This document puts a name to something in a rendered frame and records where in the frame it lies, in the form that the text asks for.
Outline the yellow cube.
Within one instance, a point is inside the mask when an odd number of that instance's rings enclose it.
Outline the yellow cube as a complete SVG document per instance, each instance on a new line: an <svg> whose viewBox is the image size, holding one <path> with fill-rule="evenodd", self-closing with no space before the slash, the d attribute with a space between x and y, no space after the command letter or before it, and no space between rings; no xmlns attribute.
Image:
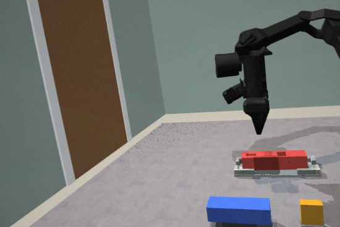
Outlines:
<svg viewBox="0 0 340 227"><path fill-rule="evenodd" d="M323 204L320 200L300 199L300 219L302 225L323 226Z"/></svg>

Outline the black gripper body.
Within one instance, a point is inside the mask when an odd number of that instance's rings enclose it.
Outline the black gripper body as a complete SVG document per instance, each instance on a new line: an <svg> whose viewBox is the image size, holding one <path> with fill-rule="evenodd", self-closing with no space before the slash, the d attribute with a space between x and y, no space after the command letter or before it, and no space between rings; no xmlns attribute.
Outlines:
<svg viewBox="0 0 340 227"><path fill-rule="evenodd" d="M248 93L244 101L244 112L269 111L268 91L266 87L266 73L244 75L245 88ZM265 98L266 97L266 98Z"/></svg>

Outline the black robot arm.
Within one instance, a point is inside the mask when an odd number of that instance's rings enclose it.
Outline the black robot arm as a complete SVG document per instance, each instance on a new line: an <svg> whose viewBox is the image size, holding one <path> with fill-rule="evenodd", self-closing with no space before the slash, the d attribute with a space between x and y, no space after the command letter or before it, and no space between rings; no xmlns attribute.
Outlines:
<svg viewBox="0 0 340 227"><path fill-rule="evenodd" d="M310 21L325 19L321 29L310 25ZM230 77L239 75L244 65L244 75L265 73L265 55L273 54L267 49L277 41L297 32L306 32L314 38L322 39L333 46L340 59L340 11L320 9L317 11L300 11L298 14L282 20L264 29L253 28L240 33L235 46L235 53L216 54L216 76ZM244 81L223 92L228 104L244 97L247 98Z"/></svg>

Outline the red rectangular block with two square slots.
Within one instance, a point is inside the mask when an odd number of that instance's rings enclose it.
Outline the red rectangular block with two square slots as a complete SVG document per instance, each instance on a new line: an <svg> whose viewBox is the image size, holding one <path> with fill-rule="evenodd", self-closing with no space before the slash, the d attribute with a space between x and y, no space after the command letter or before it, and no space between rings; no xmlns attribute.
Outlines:
<svg viewBox="0 0 340 227"><path fill-rule="evenodd" d="M242 152L242 169L293 170L308 168L305 150Z"/></svg>

